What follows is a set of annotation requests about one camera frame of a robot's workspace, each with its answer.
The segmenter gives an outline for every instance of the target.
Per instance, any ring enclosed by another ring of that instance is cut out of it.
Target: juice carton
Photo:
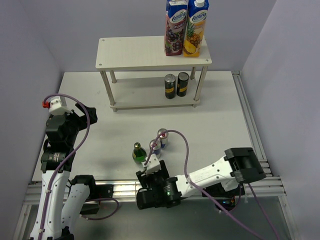
[[[167,56],[182,54],[188,3],[186,0],[167,0],[164,51]]]
[[[183,42],[184,57],[199,57],[209,8],[209,0],[189,0]]]

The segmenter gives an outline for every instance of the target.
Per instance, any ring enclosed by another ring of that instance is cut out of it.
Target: white cap
[[[201,8],[205,5],[205,0],[195,0],[194,5],[198,8]]]

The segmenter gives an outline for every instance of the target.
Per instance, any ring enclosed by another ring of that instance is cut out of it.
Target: black can
[[[187,94],[189,82],[189,74],[186,72],[180,72],[178,75],[178,84],[176,86],[176,94],[179,97],[184,97]]]
[[[176,77],[173,74],[167,74],[164,77],[165,97],[173,99],[176,96]]]

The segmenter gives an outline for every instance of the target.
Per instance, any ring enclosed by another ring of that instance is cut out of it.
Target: red connector
[[[46,101],[46,102],[42,102],[42,107],[44,109],[49,109],[50,108],[50,102]]]

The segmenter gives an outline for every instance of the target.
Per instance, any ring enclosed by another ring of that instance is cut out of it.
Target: green bottle
[[[132,158],[137,163],[140,164],[144,161],[146,161],[147,153],[146,151],[141,147],[141,144],[139,142],[136,142],[134,144],[134,149],[132,152]]]

